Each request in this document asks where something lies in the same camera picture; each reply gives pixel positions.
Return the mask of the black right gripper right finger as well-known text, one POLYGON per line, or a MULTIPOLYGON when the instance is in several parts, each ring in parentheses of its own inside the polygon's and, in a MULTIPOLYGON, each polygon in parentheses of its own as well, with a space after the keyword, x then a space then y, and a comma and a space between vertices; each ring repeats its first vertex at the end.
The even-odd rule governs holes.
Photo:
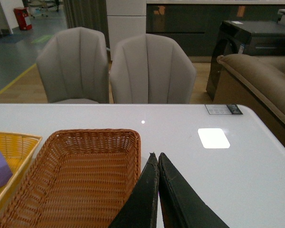
POLYGON ((159 156, 159 196, 165 228, 227 228, 166 154, 159 156))

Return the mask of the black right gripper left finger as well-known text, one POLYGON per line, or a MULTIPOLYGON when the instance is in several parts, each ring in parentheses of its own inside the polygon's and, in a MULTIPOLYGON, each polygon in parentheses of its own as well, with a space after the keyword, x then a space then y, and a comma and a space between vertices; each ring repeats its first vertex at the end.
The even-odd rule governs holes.
POLYGON ((157 226, 159 167, 151 153, 128 200, 110 228, 155 228, 157 226))

